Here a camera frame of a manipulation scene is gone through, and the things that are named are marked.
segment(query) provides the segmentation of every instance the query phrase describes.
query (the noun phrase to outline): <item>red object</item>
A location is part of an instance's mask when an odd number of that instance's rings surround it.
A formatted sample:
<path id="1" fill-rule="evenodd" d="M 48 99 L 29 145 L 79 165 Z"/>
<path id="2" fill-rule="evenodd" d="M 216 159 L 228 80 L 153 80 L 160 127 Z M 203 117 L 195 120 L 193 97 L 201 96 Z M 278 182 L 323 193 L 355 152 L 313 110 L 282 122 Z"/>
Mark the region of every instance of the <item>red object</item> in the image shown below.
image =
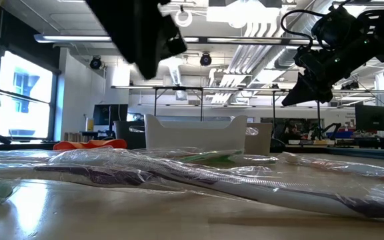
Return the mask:
<path id="1" fill-rule="evenodd" d="M 112 146 L 116 149 L 126 149 L 127 142 L 124 139 L 115 139 L 109 141 L 91 140 L 88 143 L 72 143 L 63 141 L 54 145 L 53 150 L 92 149 L 105 146 Z"/>

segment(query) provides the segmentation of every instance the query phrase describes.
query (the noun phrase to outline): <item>wooden tabletop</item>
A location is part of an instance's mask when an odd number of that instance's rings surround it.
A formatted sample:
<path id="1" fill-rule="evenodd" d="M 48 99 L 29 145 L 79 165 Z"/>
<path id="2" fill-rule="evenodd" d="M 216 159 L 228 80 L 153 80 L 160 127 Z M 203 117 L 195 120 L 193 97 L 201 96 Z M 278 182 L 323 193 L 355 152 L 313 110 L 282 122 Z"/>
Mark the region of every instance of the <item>wooden tabletop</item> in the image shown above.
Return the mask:
<path id="1" fill-rule="evenodd" d="M 349 160 L 384 165 L 374 159 Z M 358 238 L 384 239 L 384 221 L 192 193 L 107 190 L 46 181 L 21 182 L 0 205 L 0 239 Z"/>

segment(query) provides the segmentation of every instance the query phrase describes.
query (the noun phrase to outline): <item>white wall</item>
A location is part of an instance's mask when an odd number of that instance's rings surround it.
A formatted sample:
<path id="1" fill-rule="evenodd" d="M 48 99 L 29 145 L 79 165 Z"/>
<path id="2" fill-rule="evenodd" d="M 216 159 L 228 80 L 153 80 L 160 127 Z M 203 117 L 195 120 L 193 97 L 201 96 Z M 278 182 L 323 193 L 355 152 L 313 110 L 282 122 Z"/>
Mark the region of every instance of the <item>white wall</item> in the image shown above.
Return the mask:
<path id="1" fill-rule="evenodd" d="M 127 104 L 128 91 L 108 88 L 111 81 L 76 60 L 68 49 L 61 49 L 55 117 L 55 140 L 66 132 L 85 130 L 84 115 L 92 117 L 95 104 Z"/>
<path id="2" fill-rule="evenodd" d="M 130 95 L 129 99 L 129 113 L 153 114 L 153 106 L 138 106 L 142 104 L 153 104 L 154 95 Z M 189 100 L 197 99 L 196 96 L 189 93 Z M 174 95 L 162 95 L 158 99 L 158 104 L 187 104 L 185 101 L 176 101 Z M 157 115 L 159 116 L 200 116 L 199 107 L 164 107 L 157 106 Z M 261 117 L 273 117 L 273 110 L 270 106 L 268 108 L 209 108 L 204 107 L 204 116 L 206 117 L 229 117 L 246 115 L 254 117 L 255 122 L 260 122 Z M 316 109 L 282 109 L 276 108 L 276 117 L 281 118 L 318 118 Z M 321 109 L 321 118 L 324 119 L 325 126 L 332 123 L 350 122 L 355 118 L 354 109 Z"/>

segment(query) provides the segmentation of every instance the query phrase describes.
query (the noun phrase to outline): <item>window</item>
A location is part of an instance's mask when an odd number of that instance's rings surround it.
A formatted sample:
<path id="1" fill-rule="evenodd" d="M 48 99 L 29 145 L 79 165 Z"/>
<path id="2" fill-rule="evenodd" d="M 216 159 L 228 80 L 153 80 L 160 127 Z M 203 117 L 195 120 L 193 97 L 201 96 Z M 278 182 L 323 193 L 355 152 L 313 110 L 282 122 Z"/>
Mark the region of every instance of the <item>window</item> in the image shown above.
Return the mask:
<path id="1" fill-rule="evenodd" d="M 5 52 L 0 70 L 0 135 L 48 138 L 52 86 L 52 72 Z"/>

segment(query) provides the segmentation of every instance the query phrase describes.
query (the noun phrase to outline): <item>security camera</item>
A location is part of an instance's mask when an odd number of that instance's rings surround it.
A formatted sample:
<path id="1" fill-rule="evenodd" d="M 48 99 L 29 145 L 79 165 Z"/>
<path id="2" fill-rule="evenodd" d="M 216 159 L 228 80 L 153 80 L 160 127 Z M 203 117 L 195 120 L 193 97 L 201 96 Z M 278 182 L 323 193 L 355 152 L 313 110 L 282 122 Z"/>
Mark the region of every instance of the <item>security camera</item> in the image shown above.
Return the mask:
<path id="1" fill-rule="evenodd" d="M 94 70 L 100 70 L 103 67 L 104 67 L 104 64 L 101 61 L 101 56 L 94 56 L 90 62 L 90 68 Z"/>
<path id="2" fill-rule="evenodd" d="M 211 57 L 210 53 L 203 53 L 203 56 L 201 57 L 200 60 L 201 66 L 207 67 L 211 65 Z"/>

